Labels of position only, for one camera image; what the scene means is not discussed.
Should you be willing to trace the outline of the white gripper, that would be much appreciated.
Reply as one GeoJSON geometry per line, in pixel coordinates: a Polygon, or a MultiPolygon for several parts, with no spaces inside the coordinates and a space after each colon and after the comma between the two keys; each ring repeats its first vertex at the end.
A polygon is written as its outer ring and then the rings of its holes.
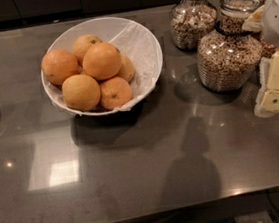
{"type": "MultiPolygon", "coordinates": [[[[279,47],[279,0],[266,0],[243,22],[242,29],[259,33],[264,40],[279,47]]],[[[259,66],[260,90],[255,101],[254,114],[269,118],[279,113],[279,51],[271,58],[262,58],[259,66]]]]}

